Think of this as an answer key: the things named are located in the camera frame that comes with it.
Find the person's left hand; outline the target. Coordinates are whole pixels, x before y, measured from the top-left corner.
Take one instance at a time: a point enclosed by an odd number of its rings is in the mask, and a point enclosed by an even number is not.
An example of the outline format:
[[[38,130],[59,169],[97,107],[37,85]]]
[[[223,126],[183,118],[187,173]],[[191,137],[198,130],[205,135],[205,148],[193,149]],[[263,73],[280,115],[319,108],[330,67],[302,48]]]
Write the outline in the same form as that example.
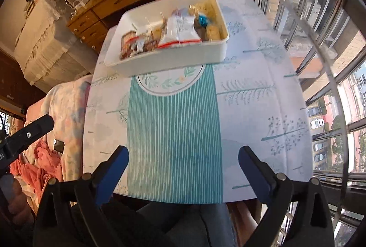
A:
[[[15,225],[31,226],[34,223],[32,210],[18,180],[13,182],[14,197],[9,201],[9,212]]]

